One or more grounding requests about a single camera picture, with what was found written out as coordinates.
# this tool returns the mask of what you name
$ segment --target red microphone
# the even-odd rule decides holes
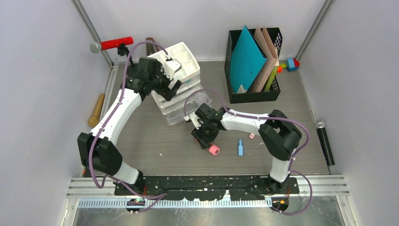
[[[92,42],[90,44],[90,51],[92,53],[98,53],[101,50],[106,50],[106,49],[110,49],[110,48],[117,48],[122,43],[124,43],[125,45],[133,44],[133,38],[132,37],[126,37],[126,38],[114,39],[114,40],[109,40],[109,41]]]

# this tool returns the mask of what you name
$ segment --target small pink block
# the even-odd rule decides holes
[[[219,149],[218,146],[212,145],[212,146],[209,148],[208,151],[209,151],[209,153],[211,153],[211,154],[213,154],[213,155],[217,155],[217,154],[219,154],[220,149]]]

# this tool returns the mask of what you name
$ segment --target white wall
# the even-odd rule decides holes
[[[317,118],[364,225],[397,225],[399,2],[336,1],[303,58]]]
[[[77,137],[103,91],[108,64],[72,3],[2,1],[0,7],[0,219],[54,226],[72,176]]]
[[[224,59],[229,30],[280,27],[280,58],[294,57],[324,0],[81,0],[102,40],[153,37],[168,47],[185,42],[199,60]],[[125,61],[115,50],[112,60]],[[134,59],[145,55],[137,49]]]

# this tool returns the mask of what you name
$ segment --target black metal plate with worn paint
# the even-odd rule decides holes
[[[232,201],[263,200],[268,191],[268,178],[261,176],[149,176],[145,177],[147,195],[166,193],[165,200],[189,201],[199,199],[220,200],[229,191]],[[298,194],[296,178],[288,178],[287,186],[291,194]],[[127,189],[115,188],[115,195],[131,195]]]

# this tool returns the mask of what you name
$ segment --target black plastic crate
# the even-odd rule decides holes
[[[283,36],[280,33],[278,27],[266,28],[267,32],[275,47],[277,47],[277,55],[280,56],[281,45],[283,43]],[[255,29],[249,29],[249,32],[254,35]],[[229,38],[227,40],[226,60],[224,62],[224,74],[226,75],[227,91],[229,92],[229,99],[231,104],[236,103],[248,103],[248,102],[263,102],[263,101],[275,101],[280,94],[279,83],[277,77],[274,77],[273,83],[271,84],[270,91],[262,91],[258,93],[238,93],[234,94],[231,87],[230,81],[230,64],[231,54],[236,47],[241,30],[229,31]]]

